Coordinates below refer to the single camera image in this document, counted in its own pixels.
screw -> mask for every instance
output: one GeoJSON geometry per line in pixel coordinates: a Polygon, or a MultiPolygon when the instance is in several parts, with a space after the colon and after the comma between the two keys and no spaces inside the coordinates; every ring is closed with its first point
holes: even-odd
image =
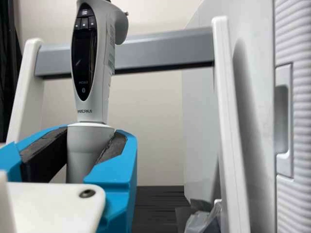
{"type": "Polygon", "coordinates": [[[90,198],[90,197],[94,196],[95,193],[96,192],[94,190],[87,189],[87,190],[84,190],[83,192],[81,192],[79,197],[81,197],[81,198],[90,198]]]}

gray horizontal bar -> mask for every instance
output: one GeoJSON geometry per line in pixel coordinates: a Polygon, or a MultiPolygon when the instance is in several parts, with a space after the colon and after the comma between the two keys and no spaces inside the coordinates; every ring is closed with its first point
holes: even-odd
{"type": "MultiPolygon", "coordinates": [[[[129,36],[116,46],[116,73],[210,66],[214,61],[212,30],[198,28],[129,36]]],[[[70,45],[42,45],[36,76],[70,74],[70,45]]]]}

black curtain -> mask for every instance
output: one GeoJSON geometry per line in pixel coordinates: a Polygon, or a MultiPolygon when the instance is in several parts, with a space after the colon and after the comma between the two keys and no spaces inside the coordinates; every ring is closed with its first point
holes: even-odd
{"type": "Polygon", "coordinates": [[[13,0],[0,0],[0,142],[5,142],[21,63],[13,0]]]}

ribbed white panel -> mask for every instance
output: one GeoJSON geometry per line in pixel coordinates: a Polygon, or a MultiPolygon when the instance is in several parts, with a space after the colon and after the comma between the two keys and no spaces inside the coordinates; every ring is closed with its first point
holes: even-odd
{"type": "Polygon", "coordinates": [[[311,0],[275,0],[276,65],[293,63],[294,178],[277,175],[277,232],[311,233],[311,0]]]}

beige wall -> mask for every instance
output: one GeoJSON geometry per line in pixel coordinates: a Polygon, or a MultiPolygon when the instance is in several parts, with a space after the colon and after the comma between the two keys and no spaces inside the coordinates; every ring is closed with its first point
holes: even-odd
{"type": "MultiPolygon", "coordinates": [[[[112,0],[129,12],[129,34],[185,27],[201,0],[112,0]]],[[[69,43],[76,0],[15,0],[21,46],[32,37],[69,43]]],[[[46,81],[42,128],[76,120],[70,79],[46,81]]],[[[138,184],[183,183],[181,73],[112,78],[109,124],[138,138],[138,184]]]]}

